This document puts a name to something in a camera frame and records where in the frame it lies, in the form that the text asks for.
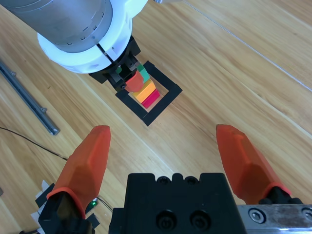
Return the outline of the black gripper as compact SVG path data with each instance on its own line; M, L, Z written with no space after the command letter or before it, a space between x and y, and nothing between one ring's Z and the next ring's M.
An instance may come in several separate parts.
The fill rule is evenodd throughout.
M144 85L144 78L137 70L140 62L137 60L136 55L140 52L141 50L135 38L130 36L125 50L116 61L105 69L89 73L89 76L101 84L109 81L117 92L123 89L132 93L139 92Z

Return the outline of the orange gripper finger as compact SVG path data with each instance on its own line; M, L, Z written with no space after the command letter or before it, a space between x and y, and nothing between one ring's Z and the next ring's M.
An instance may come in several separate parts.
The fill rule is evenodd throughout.
M231 125L216 127L222 164L233 193L246 204L302 204L291 197L273 168L248 137Z
M100 192L111 143L109 126L94 127L74 150L39 216L46 234L93 234L85 210Z

